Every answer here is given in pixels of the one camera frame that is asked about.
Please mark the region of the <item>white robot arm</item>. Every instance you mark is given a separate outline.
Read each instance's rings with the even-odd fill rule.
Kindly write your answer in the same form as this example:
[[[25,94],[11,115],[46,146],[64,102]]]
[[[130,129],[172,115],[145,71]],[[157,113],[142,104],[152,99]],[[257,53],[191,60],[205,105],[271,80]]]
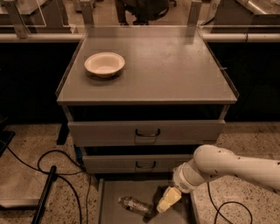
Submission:
[[[188,162],[173,169],[169,186],[157,204],[164,213],[182,197],[206,182],[234,176],[268,191],[280,193],[280,161],[235,155],[231,150],[210,144],[199,146]]]

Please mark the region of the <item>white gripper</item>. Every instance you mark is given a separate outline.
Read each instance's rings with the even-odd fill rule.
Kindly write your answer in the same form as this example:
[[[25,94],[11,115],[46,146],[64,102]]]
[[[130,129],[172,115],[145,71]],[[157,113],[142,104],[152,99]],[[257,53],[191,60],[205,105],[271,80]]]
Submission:
[[[190,193],[201,184],[201,176],[194,162],[185,162],[173,169],[173,182],[177,187],[168,186],[157,204],[159,213],[166,212],[181,199],[181,193]]]

